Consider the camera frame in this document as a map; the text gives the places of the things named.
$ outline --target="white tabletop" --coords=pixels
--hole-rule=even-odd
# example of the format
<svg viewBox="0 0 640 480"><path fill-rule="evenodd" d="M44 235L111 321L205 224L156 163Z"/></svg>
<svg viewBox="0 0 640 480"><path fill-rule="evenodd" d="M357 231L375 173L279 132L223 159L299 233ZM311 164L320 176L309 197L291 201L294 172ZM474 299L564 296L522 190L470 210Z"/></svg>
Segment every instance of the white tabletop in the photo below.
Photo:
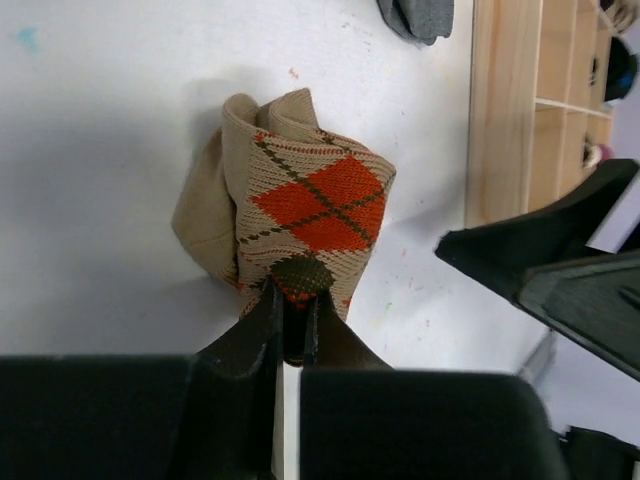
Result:
<svg viewBox="0 0 640 480"><path fill-rule="evenodd" d="M395 367L517 369L543 328L432 253L463 225L472 4L417 48L374 0L5 1L0 353L195 352L223 333L234 292L181 250L173 207L225 98L307 86L323 128L398 170L351 327Z"/></svg>

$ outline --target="blue paint mark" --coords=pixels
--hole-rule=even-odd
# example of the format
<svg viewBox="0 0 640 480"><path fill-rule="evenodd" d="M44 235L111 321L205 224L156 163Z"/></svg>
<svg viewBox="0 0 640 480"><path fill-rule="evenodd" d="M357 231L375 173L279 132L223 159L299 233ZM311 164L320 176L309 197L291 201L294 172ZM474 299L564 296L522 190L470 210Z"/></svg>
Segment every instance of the blue paint mark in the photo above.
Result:
<svg viewBox="0 0 640 480"><path fill-rule="evenodd" d="M38 29L35 27L26 27L18 32L15 36L16 42L29 53L38 53L40 51L40 44L36 38Z"/></svg>

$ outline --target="wooden cubby shelf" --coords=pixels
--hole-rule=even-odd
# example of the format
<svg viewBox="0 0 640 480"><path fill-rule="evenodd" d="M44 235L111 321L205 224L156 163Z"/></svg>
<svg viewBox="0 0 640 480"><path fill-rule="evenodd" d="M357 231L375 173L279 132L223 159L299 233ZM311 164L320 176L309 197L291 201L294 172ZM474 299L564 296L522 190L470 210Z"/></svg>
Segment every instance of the wooden cubby shelf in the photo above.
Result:
<svg viewBox="0 0 640 480"><path fill-rule="evenodd" d="M593 171L608 144L615 31L598 0L476 0L468 226L542 208Z"/></svg>

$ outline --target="tan sock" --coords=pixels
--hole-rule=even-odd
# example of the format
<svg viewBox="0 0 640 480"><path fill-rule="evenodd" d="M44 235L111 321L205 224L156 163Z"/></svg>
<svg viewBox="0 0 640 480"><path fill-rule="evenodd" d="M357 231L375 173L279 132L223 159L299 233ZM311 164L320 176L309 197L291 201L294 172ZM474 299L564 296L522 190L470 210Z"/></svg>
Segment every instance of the tan sock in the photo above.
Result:
<svg viewBox="0 0 640 480"><path fill-rule="evenodd" d="M328 289L345 320L394 176L363 145L319 129L308 90L261 108L235 95L173 228L196 262L236 285L241 315L271 275L301 307Z"/></svg>

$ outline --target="gray sock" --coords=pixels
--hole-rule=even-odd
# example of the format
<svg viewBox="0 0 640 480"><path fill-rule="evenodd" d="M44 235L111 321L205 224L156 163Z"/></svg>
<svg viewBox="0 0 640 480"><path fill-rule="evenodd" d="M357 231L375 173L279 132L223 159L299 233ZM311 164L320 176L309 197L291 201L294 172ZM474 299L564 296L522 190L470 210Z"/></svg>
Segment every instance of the gray sock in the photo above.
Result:
<svg viewBox="0 0 640 480"><path fill-rule="evenodd" d="M453 0L378 0L389 27L405 40L433 45L453 28Z"/></svg>

